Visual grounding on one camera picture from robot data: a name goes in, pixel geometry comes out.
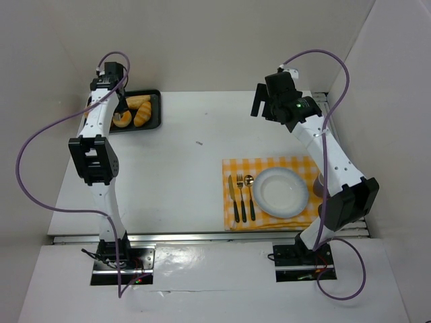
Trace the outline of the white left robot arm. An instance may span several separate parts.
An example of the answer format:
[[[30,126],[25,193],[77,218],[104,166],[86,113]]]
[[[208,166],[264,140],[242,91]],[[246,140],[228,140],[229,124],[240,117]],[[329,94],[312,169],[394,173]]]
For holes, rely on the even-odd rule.
[[[124,87],[114,89],[124,77],[125,67],[105,62],[97,77],[90,83],[88,103],[97,106],[85,117],[78,137],[68,142],[78,176],[89,186],[97,210],[105,216],[100,222],[97,251],[90,256],[110,268],[124,268],[130,261],[130,243],[122,224],[115,194],[119,174],[119,159],[108,141],[112,118],[126,106]]]

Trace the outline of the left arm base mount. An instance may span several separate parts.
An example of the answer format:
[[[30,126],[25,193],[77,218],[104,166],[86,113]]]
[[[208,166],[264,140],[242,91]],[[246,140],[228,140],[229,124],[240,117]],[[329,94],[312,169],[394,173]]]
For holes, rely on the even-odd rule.
[[[117,285],[117,264],[84,248],[81,251],[93,261],[91,286]],[[130,259],[120,261],[121,285],[151,285],[154,277],[155,246],[130,249]]]

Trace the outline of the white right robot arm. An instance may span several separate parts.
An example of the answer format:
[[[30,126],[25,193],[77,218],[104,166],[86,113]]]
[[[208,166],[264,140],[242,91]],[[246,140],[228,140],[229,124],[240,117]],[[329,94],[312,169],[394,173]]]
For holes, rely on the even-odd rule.
[[[304,260],[347,224],[370,212],[379,190],[375,178],[367,178],[350,161],[326,127],[325,118],[310,96],[295,87],[290,71],[278,68],[257,86],[251,116],[287,127],[306,148],[323,175],[327,194],[318,208],[318,217],[294,240],[288,255]]]

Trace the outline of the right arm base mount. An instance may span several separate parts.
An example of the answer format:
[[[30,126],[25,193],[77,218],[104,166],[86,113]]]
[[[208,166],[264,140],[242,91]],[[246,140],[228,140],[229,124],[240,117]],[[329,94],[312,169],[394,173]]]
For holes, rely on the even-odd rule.
[[[294,252],[293,245],[274,245],[267,258],[274,263],[277,283],[316,281],[319,275],[321,280],[337,279],[328,245],[302,257]]]

